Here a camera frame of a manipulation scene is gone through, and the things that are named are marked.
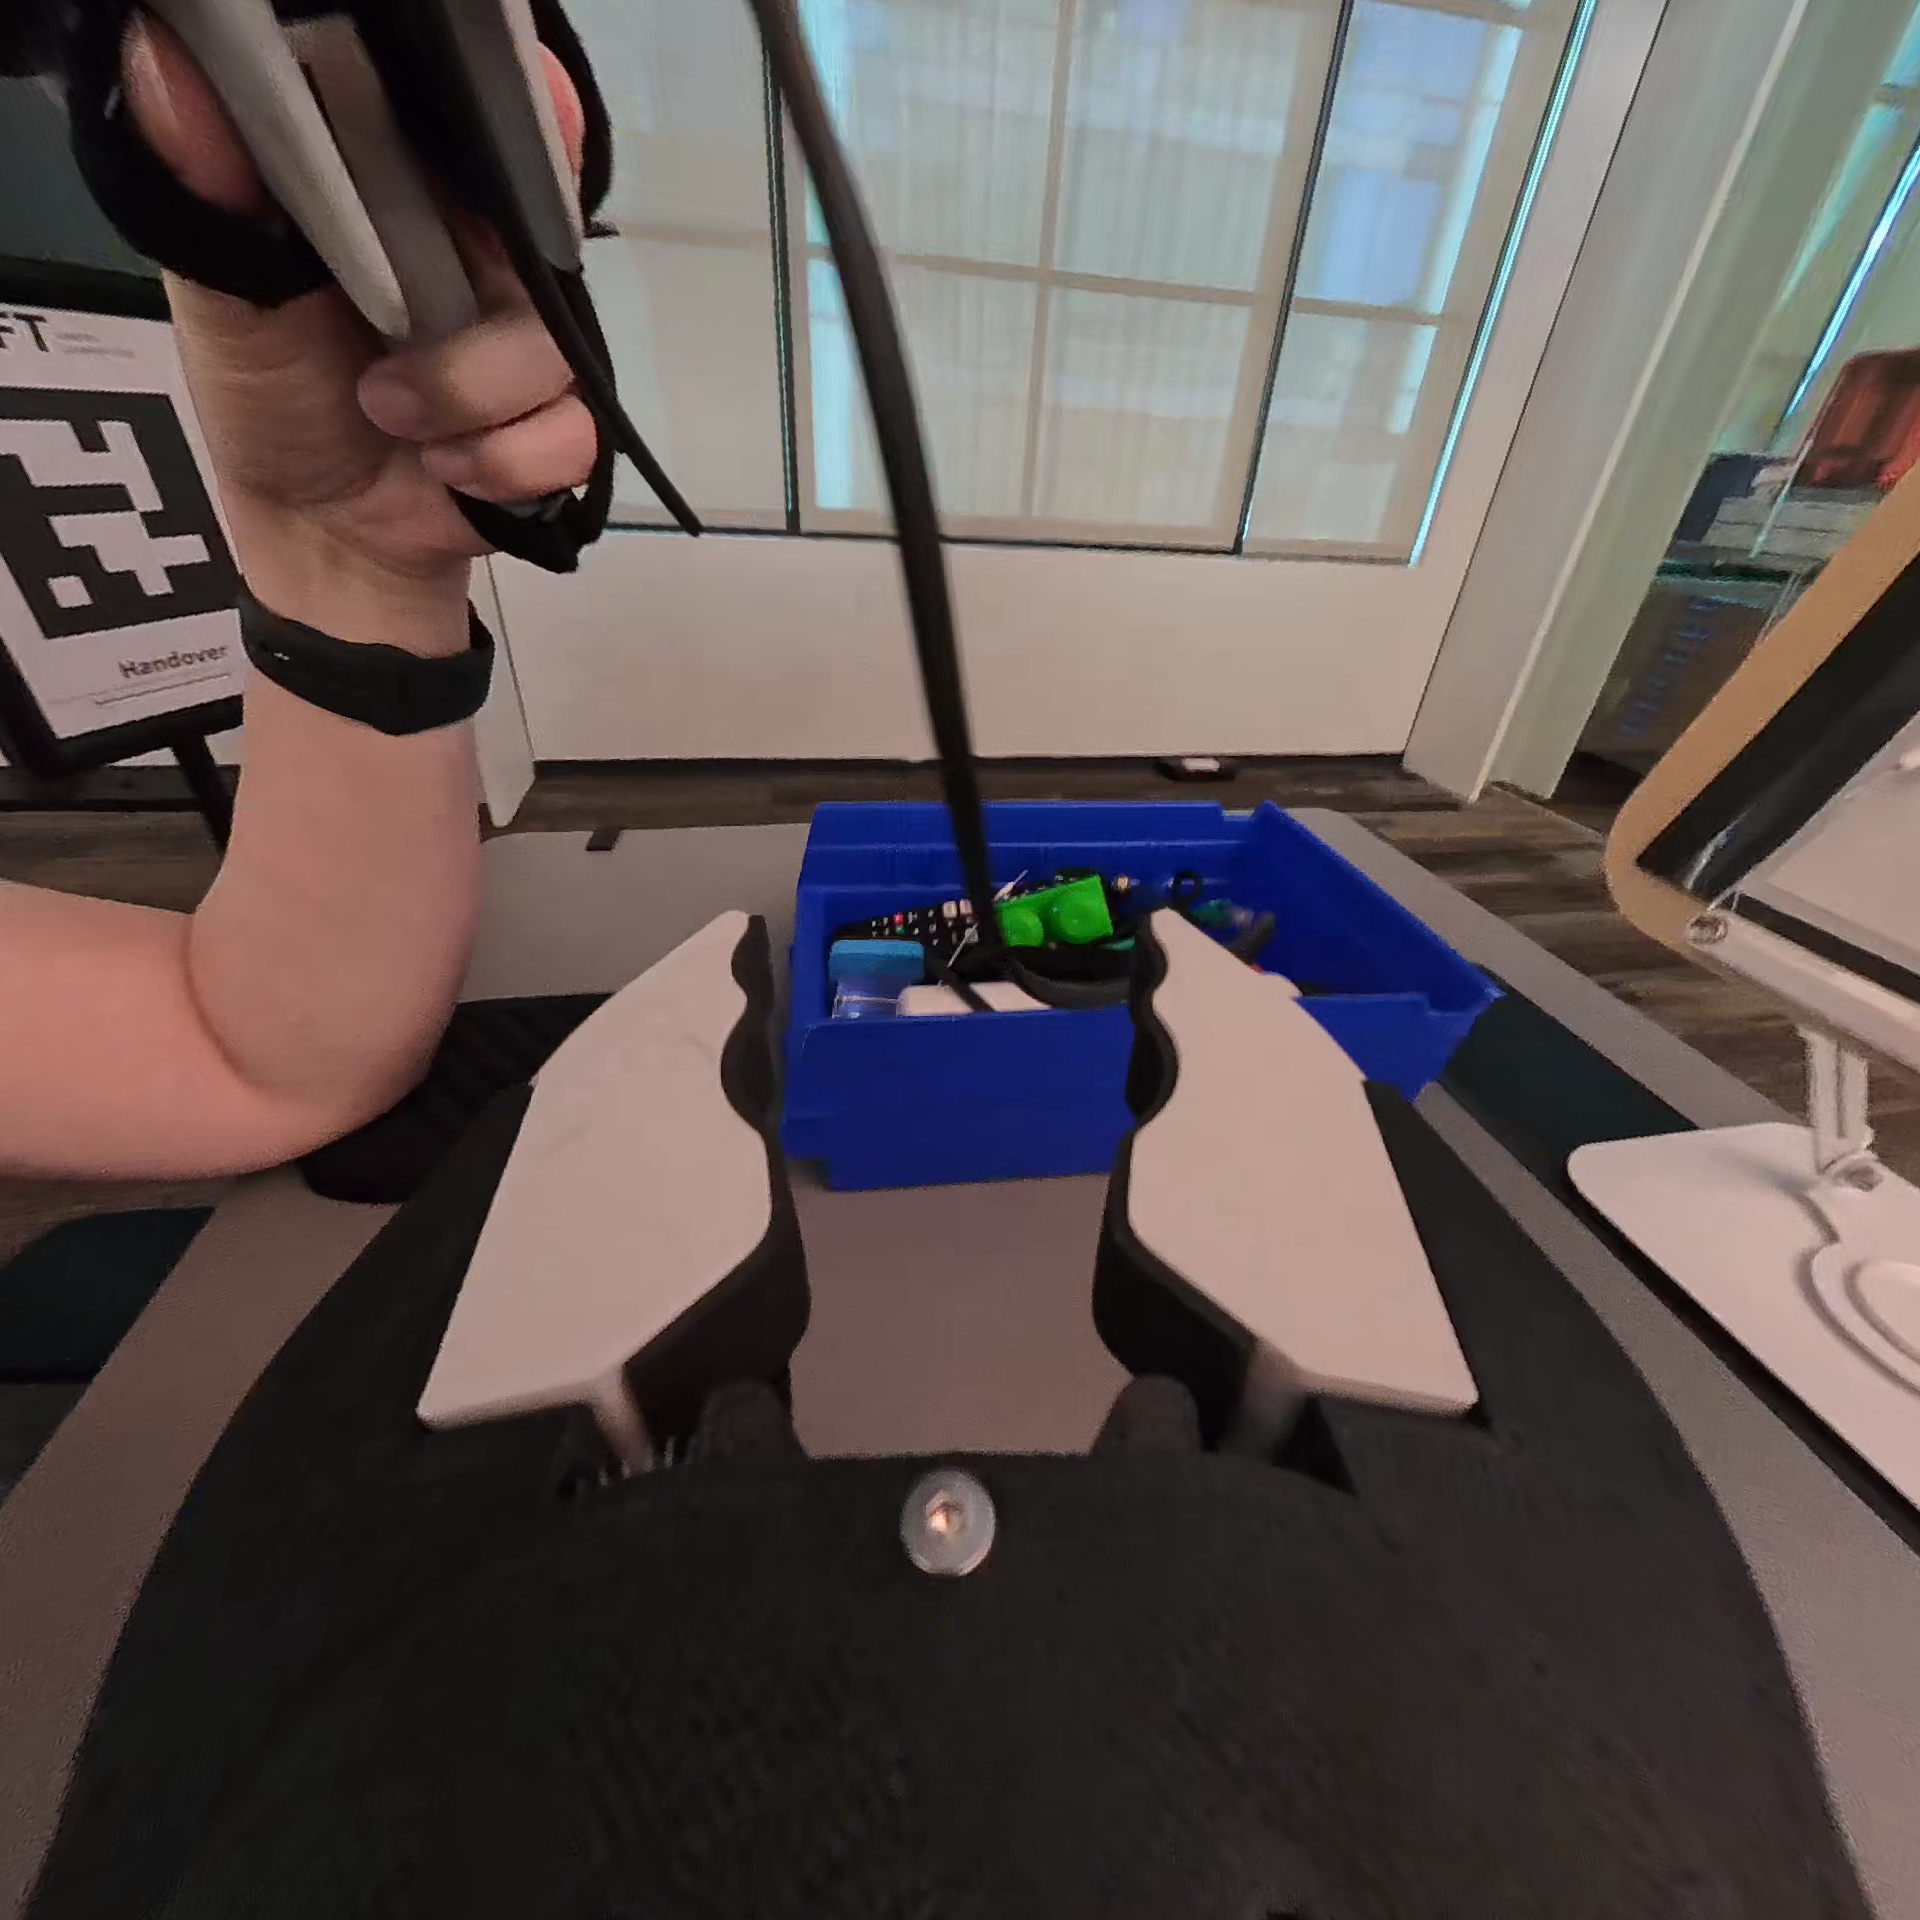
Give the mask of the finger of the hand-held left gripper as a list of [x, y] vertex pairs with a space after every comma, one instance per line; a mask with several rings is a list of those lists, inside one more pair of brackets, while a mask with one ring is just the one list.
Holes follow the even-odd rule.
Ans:
[[443, 2], [449, 86], [500, 238], [559, 273], [584, 268], [585, 215], [528, 2]]

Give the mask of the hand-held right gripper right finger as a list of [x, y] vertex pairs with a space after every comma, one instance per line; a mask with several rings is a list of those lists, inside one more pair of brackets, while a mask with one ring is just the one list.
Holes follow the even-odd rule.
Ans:
[[1360, 1066], [1175, 910], [1139, 937], [1094, 1320], [1100, 1447], [1332, 1468], [1343, 1422], [1475, 1438], [1481, 1389]]

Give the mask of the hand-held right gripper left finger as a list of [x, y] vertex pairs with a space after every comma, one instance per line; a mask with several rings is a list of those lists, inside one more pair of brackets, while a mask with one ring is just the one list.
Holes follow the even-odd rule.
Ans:
[[795, 1456], [809, 1328], [777, 1138], [772, 942], [730, 910], [540, 1066], [417, 1404], [584, 1413], [620, 1470]]

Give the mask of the blue plastic bin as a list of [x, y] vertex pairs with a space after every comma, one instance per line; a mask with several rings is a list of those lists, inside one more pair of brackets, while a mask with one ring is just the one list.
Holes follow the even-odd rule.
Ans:
[[[1276, 805], [1019, 799], [987, 805], [996, 882], [1057, 870], [1182, 876], [1276, 925], [1259, 969], [1368, 1078], [1416, 1096], [1451, 1063], [1500, 988], [1329, 841]], [[1129, 1122], [1134, 1029], [1094, 1012], [833, 1012], [842, 927], [900, 921], [966, 892], [939, 802], [830, 802], [801, 863], [784, 1034], [784, 1150], [836, 1191], [1081, 1176], [1108, 1169]]]

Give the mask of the person's left forearm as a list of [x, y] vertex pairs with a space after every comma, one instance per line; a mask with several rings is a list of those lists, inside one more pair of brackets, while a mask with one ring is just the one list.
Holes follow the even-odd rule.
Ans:
[[427, 1065], [481, 896], [468, 722], [386, 735], [254, 682], [193, 914], [6, 882], [6, 1172], [209, 1180], [345, 1136]]

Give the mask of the person's left hand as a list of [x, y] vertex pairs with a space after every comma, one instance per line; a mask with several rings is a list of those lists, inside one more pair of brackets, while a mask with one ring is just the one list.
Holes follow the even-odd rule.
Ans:
[[351, 641], [468, 644], [489, 544], [455, 496], [497, 505], [580, 486], [596, 432], [497, 232], [440, 201], [479, 320], [391, 348], [327, 287], [278, 309], [160, 277], [252, 597]]

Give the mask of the black mesh wrist rest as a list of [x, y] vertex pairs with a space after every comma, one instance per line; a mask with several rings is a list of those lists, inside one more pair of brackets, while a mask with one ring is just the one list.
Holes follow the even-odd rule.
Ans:
[[606, 998], [590, 992], [464, 1001], [401, 1102], [299, 1159], [306, 1189], [339, 1205], [406, 1205], [486, 1105], [526, 1085]]

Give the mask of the black rolling sign stand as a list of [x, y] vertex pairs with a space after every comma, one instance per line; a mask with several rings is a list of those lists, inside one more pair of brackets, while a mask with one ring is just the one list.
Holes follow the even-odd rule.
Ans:
[[43, 784], [166, 752], [217, 847], [238, 564], [155, 279], [6, 255], [2, 740]]

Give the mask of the short green toy block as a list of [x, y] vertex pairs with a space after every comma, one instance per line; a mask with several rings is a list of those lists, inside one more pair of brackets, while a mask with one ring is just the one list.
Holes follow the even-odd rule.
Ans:
[[1116, 937], [1108, 887], [1097, 872], [999, 893], [994, 919], [1017, 951], [1100, 945]]

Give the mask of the black remote control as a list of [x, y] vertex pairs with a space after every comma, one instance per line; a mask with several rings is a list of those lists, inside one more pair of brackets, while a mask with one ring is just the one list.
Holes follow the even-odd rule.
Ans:
[[919, 904], [889, 904], [868, 917], [852, 919], [833, 930], [830, 944], [916, 944], [929, 956], [955, 953], [976, 937], [976, 914], [967, 897], [947, 897]]

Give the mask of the document display board with stand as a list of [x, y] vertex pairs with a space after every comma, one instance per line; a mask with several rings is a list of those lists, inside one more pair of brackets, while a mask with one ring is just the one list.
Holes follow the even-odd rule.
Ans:
[[1918, 1066], [1918, 477], [1815, 576], [1622, 805], [1602, 872], [1642, 934], [1758, 992], [1807, 1114], [1590, 1143], [1583, 1200], [1908, 1509], [1918, 1197], [1867, 1114]]

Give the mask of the large paned window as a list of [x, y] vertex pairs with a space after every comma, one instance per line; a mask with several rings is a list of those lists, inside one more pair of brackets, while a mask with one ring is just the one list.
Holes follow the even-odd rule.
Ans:
[[[566, 10], [642, 433], [713, 532], [880, 537], [848, 294], [751, 7]], [[799, 4], [950, 540], [1416, 561], [1593, 13]]]

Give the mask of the dark wall board yellow logo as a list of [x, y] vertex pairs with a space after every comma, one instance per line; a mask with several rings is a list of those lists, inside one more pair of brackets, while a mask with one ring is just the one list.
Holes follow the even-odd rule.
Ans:
[[170, 317], [159, 269], [86, 188], [49, 77], [2, 77], [2, 306]]

